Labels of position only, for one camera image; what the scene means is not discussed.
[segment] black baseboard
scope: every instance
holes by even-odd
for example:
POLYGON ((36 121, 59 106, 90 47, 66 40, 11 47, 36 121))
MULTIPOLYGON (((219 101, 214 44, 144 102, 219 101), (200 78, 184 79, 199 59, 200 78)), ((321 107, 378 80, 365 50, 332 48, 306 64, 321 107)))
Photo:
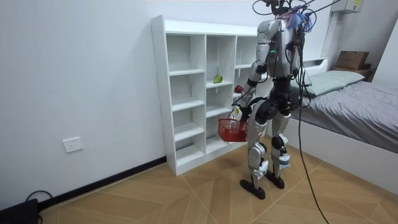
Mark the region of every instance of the black baseboard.
POLYGON ((139 172, 142 172, 144 170, 147 170, 149 168, 155 167, 157 165, 160 165, 162 163, 166 162, 166 157, 161 157, 158 159, 155 159, 154 161, 150 161, 147 162, 143 165, 139 165, 137 167, 134 167, 132 169, 120 172, 118 174, 115 174, 111 177, 107 177, 105 179, 99 180, 97 182, 94 182, 92 184, 88 184, 86 186, 80 187, 78 189, 75 190, 71 190, 67 193, 55 196, 51 199, 45 200, 43 202, 39 202, 39 204, 37 205, 37 209, 39 212, 41 212, 42 210, 45 210, 46 208, 49 208, 51 206, 57 205, 59 203, 62 203, 64 201, 70 200, 72 198, 75 198, 77 196, 83 195, 83 194, 87 194, 88 192, 91 192, 95 189, 107 186, 109 184, 112 184, 116 181, 122 180, 126 177, 132 176, 134 174, 138 174, 139 172))

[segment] white wall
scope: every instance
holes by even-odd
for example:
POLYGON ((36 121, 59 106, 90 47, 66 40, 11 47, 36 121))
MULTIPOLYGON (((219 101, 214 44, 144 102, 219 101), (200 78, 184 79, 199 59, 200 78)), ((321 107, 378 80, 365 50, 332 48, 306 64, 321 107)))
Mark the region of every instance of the white wall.
POLYGON ((398 1, 363 0, 360 13, 340 15, 338 27, 340 38, 334 40, 336 49, 331 58, 334 67, 342 50, 370 52, 367 63, 372 68, 379 65, 392 29, 398 18, 398 1))
POLYGON ((0 209, 164 156, 150 19, 257 26, 251 4, 0 0, 0 209))
POLYGON ((380 61, 379 68, 373 78, 374 83, 398 85, 397 74, 398 22, 392 31, 390 40, 380 61))

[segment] black device on floor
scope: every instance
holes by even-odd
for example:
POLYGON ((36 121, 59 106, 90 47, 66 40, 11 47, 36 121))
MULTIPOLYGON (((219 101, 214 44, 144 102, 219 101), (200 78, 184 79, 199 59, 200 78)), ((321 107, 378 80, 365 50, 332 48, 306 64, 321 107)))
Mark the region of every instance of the black device on floor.
POLYGON ((0 224, 37 224, 37 199, 0 211, 0 224))

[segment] white shelving unit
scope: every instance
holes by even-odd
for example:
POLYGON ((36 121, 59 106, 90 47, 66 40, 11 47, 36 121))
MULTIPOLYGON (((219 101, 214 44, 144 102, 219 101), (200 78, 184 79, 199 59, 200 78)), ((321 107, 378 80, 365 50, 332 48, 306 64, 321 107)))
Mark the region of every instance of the white shelving unit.
POLYGON ((242 143, 218 136, 256 56, 257 27, 152 20, 167 162, 182 174, 242 143), (221 75, 223 81, 214 83, 221 75))

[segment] robot leg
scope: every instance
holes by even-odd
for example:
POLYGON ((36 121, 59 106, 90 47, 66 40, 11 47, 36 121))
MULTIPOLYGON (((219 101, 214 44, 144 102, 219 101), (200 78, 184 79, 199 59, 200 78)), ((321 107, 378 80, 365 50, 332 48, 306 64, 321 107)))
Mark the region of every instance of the robot leg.
POLYGON ((280 170, 289 167, 290 155, 286 151, 287 138, 283 136, 283 132, 290 119, 290 113, 283 115, 278 113, 272 120, 272 150, 271 160, 273 163, 273 172, 268 171, 266 177, 275 184, 279 189, 285 188, 284 181, 280 178, 280 170))
POLYGON ((241 187, 261 200, 266 198, 266 193, 260 188, 259 179, 267 173, 268 161, 264 159, 267 148, 259 140, 267 127, 267 122, 257 122, 255 114, 257 114, 263 103, 267 104, 265 100, 261 100, 256 104, 248 123, 248 166, 251 182, 247 180, 240 181, 241 187))

